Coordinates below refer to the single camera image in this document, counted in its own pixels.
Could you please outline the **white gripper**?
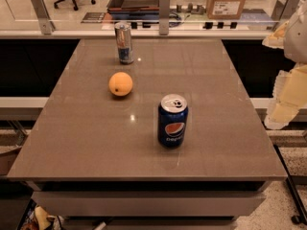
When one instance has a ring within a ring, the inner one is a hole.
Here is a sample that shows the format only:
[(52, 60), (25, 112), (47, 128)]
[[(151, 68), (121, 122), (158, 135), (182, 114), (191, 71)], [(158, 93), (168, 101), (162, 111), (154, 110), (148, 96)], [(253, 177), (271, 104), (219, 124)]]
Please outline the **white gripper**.
[(296, 62), (291, 71), (278, 73), (264, 121), (268, 129), (281, 129), (307, 104), (307, 2), (301, 4), (289, 22), (268, 35), (262, 45), (284, 48), (285, 57)]

